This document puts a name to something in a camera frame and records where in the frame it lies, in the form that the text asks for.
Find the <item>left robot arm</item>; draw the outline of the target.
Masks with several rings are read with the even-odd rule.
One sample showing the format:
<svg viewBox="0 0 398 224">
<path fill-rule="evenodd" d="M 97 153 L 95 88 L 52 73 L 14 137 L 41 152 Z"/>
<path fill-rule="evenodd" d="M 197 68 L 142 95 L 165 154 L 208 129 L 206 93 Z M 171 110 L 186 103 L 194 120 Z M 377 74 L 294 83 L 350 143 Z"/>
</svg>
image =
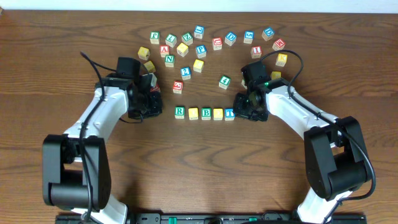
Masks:
<svg viewBox="0 0 398 224">
<path fill-rule="evenodd" d="M 162 113 L 156 83 L 140 61 L 119 57 L 117 67 L 98 78 L 94 97 L 76 123 L 44 139 L 43 199 L 67 211 L 56 216 L 56 223 L 135 223 L 128 206 L 111 194 L 106 142 L 124 115 L 137 124 Z"/>
</svg>

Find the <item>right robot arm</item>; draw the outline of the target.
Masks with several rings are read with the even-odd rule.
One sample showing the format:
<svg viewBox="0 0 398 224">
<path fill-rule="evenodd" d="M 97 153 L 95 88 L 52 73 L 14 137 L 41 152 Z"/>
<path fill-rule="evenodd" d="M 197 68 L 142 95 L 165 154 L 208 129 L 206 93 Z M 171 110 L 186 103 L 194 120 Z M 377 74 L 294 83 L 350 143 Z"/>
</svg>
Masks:
<svg viewBox="0 0 398 224">
<path fill-rule="evenodd" d="M 361 126 L 352 116 L 338 118 L 301 97 L 283 78 L 272 79 L 261 61 L 241 69 L 245 93 L 238 93 L 233 111 L 237 117 L 267 121 L 274 115 L 289 125 L 304 141 L 305 171 L 310 190 L 295 213 L 277 214 L 275 222 L 366 223 L 361 215 L 337 215 L 343 202 L 364 183 L 375 189 L 374 168 L 369 160 Z"/>
</svg>

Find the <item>green R block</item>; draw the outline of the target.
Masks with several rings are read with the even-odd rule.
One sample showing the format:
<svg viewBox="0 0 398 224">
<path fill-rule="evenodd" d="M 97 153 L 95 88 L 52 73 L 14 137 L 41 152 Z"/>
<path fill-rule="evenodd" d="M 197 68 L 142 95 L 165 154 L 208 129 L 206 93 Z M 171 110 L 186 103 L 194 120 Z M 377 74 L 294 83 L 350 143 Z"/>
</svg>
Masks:
<svg viewBox="0 0 398 224">
<path fill-rule="evenodd" d="M 185 108 L 183 106 L 176 106 L 174 110 L 175 119 L 185 118 Z"/>
</svg>

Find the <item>green B block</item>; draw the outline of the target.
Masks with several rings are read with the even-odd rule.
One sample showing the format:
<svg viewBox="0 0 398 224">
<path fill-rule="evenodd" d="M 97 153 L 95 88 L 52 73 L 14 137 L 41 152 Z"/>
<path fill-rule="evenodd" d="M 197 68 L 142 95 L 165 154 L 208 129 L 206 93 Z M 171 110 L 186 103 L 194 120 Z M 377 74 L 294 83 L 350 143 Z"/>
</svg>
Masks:
<svg viewBox="0 0 398 224">
<path fill-rule="evenodd" d="M 202 108 L 201 109 L 201 119 L 202 120 L 211 120 L 211 108 Z"/>
</svg>

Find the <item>yellow O block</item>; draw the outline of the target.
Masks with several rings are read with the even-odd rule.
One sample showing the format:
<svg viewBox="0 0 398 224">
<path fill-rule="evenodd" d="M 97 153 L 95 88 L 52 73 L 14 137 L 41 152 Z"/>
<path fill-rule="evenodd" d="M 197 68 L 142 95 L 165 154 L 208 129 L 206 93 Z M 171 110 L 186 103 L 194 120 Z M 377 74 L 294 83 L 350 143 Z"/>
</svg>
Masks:
<svg viewBox="0 0 398 224">
<path fill-rule="evenodd" d="M 223 108 L 213 109 L 213 119 L 215 121 L 221 121 L 223 119 Z"/>
<path fill-rule="evenodd" d="M 199 117 L 198 108 L 189 108 L 188 117 L 189 120 L 197 120 Z"/>
</svg>

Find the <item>blue T block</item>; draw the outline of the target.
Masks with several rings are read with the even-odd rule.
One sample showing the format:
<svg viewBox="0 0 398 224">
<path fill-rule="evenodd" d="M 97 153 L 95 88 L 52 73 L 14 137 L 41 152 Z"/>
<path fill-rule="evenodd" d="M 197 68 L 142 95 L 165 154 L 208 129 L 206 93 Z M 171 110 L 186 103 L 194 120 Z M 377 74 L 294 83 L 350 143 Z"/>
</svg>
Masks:
<svg viewBox="0 0 398 224">
<path fill-rule="evenodd" d="M 235 119 L 235 113 L 232 108 L 226 108 L 224 110 L 224 120 L 225 121 L 232 121 Z"/>
</svg>

